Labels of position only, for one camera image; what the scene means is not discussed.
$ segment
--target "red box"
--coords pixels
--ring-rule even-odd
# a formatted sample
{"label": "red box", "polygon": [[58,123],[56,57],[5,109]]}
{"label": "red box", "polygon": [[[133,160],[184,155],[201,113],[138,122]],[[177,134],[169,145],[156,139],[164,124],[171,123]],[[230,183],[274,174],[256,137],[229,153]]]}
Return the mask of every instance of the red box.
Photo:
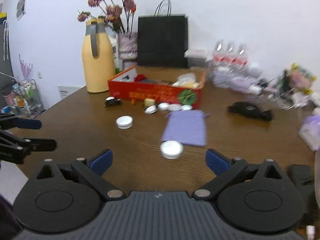
{"label": "red box", "polygon": [[[178,76],[193,72],[196,81],[199,82],[197,89],[184,87],[173,87],[152,83],[134,82],[138,74],[145,75],[148,79],[157,82],[176,82]],[[165,67],[141,67],[133,66],[108,80],[110,95],[124,100],[135,99],[143,101],[146,98],[155,99],[157,103],[167,102],[169,104],[192,105],[194,109],[199,108],[201,91],[205,81],[205,70],[202,68],[178,69]]]}

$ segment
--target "bag handle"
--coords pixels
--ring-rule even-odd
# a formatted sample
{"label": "bag handle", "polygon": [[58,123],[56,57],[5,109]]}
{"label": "bag handle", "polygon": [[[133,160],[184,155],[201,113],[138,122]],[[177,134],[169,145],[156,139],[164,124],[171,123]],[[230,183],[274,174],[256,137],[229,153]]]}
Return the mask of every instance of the bag handle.
{"label": "bag handle", "polygon": [[171,15],[171,0],[162,0],[161,3],[158,5],[158,7],[156,8],[156,11],[155,11],[155,15],[154,17],[156,17],[156,13],[158,11],[158,14],[157,14],[157,17],[159,16],[159,13],[162,9],[162,4],[167,1],[168,2],[168,13],[167,13],[167,16],[170,16]]}

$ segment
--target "small figurine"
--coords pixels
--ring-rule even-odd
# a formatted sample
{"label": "small figurine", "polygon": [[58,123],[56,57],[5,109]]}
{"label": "small figurine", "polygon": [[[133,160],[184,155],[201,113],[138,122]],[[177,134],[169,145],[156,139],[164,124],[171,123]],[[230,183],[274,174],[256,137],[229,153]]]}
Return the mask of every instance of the small figurine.
{"label": "small figurine", "polygon": [[108,97],[104,103],[104,106],[114,106],[114,105],[121,105],[122,100],[120,98]]}

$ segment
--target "metal screw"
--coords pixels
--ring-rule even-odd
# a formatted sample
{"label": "metal screw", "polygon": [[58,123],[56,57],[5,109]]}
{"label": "metal screw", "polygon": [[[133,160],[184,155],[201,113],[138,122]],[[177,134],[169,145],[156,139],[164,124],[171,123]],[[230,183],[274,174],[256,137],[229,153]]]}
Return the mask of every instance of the metal screw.
{"label": "metal screw", "polygon": [[111,197],[111,198],[119,198],[123,195],[123,192],[119,189],[113,189],[113,190],[109,190],[107,195],[108,197]]}
{"label": "metal screw", "polygon": [[195,195],[197,197],[208,197],[208,196],[210,196],[210,194],[211,194],[211,192],[209,190],[207,190],[207,189],[204,189],[204,188],[197,189],[195,191]]}

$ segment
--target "white bottle cap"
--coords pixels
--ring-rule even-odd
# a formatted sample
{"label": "white bottle cap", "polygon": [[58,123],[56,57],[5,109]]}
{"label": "white bottle cap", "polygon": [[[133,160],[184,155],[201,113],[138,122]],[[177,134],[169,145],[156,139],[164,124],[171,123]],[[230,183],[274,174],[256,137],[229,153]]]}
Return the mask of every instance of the white bottle cap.
{"label": "white bottle cap", "polygon": [[166,141],[160,146],[161,154],[167,159],[176,159],[183,152],[183,146],[177,141]]}
{"label": "white bottle cap", "polygon": [[116,120],[116,124],[120,129],[128,129],[132,126],[132,123],[133,123],[133,118],[128,115],[121,116]]}

